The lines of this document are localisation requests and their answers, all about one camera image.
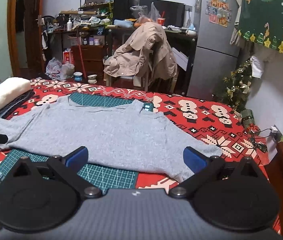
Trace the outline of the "grey refrigerator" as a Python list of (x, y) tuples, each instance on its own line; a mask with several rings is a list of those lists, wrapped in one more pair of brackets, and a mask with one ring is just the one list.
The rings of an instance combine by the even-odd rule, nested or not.
[(231, 45), (238, 12), (236, 0), (197, 0), (194, 12), (197, 45), (187, 96), (212, 100), (237, 64), (239, 48)]

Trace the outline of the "brown wooden drawer cabinet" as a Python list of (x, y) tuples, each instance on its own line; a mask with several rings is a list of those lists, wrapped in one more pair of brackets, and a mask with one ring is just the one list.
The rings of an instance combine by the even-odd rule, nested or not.
[(71, 51), (73, 53), (73, 61), (76, 72), (83, 72), (82, 62), (84, 63), (84, 69), (87, 74), (97, 74), (98, 77), (102, 77), (104, 74), (103, 59), (107, 55), (107, 46), (90, 46), (82, 45), (81, 51), (79, 46), (72, 46)]

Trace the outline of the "grey knit shirt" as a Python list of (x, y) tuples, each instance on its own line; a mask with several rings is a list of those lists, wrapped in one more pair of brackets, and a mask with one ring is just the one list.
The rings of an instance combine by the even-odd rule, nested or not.
[(116, 107), (81, 106), (69, 96), (9, 120), (0, 118), (0, 134), (8, 137), (0, 151), (18, 148), (45, 156), (65, 156), (88, 149), (88, 162), (121, 170), (162, 173), (182, 182), (192, 176), (183, 151), (221, 156), (174, 125), (163, 113), (146, 111), (141, 101)]

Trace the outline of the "small decorated christmas tree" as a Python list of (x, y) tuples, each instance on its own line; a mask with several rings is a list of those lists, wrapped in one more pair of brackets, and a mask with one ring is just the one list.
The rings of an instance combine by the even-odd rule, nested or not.
[(252, 63), (248, 59), (217, 83), (212, 98), (241, 112), (246, 109), (252, 79)]

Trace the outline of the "black monitor screen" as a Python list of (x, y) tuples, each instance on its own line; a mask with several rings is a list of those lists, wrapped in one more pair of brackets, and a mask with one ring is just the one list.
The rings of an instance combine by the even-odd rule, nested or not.
[(166, 0), (140, 0), (140, 5), (147, 5), (148, 11), (151, 4), (154, 4), (159, 14), (164, 12), (165, 26), (174, 25), (182, 27), (184, 25), (185, 4)]

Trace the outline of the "beige jacket on chair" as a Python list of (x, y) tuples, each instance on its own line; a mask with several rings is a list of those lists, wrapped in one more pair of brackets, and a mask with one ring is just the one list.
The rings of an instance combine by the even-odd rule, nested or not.
[(177, 74), (177, 63), (161, 25), (146, 22), (105, 61), (104, 72), (112, 77), (144, 76), (151, 67), (152, 79), (167, 80)]

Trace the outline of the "red christmas pattern blanket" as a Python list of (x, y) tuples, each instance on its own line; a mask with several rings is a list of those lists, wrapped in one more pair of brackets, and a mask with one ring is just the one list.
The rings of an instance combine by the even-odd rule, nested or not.
[[(278, 197), (260, 169), (258, 151), (228, 106), (66, 81), (35, 79), (30, 84), (35, 95), (5, 120), (73, 93), (132, 99), (146, 111), (163, 113), (197, 140), (219, 147), (222, 155), (207, 157), (207, 167), (182, 182), (133, 171), (138, 172), (135, 188), (105, 193), (66, 167), (66, 155), (42, 155), (47, 160), (40, 162), (22, 156), (0, 183), (0, 239), (279, 237), (273, 230)], [(12, 150), (21, 149), (0, 151), (0, 161)]]

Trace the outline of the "cluttered shelf unit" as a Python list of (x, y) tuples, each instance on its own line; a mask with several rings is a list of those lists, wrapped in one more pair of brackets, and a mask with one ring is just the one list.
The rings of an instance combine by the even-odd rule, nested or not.
[(89, 11), (94, 16), (110, 20), (133, 18), (131, 7), (139, 5), (139, 0), (80, 0), (79, 11)]

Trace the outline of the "white plastic bag on floor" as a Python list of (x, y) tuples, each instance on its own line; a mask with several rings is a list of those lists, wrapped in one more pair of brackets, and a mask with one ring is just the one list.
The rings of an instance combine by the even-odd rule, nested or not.
[(45, 74), (51, 79), (66, 80), (73, 77), (75, 66), (70, 63), (62, 64), (58, 59), (52, 58), (47, 66)]

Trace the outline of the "green cutting mat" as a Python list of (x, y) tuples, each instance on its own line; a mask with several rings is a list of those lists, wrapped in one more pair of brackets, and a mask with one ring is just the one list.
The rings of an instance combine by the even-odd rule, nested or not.
[[(78, 105), (92, 107), (115, 107), (119, 105), (127, 105), (133, 102), (132, 99), (121, 99), (80, 93), (71, 94), (70, 99)], [(42, 155), (31, 154), (21, 150), (12, 150), (2, 161), (0, 161), (0, 183), (22, 156), (28, 156), (30, 160), (34, 162), (47, 160), (47, 157)], [(86, 164), (83, 166), (83, 168), (78, 172), (78, 175), (96, 185), (103, 193), (105, 193), (108, 189), (133, 189), (135, 188), (138, 178), (138, 172), (118, 170), (115, 168), (92, 164)]]

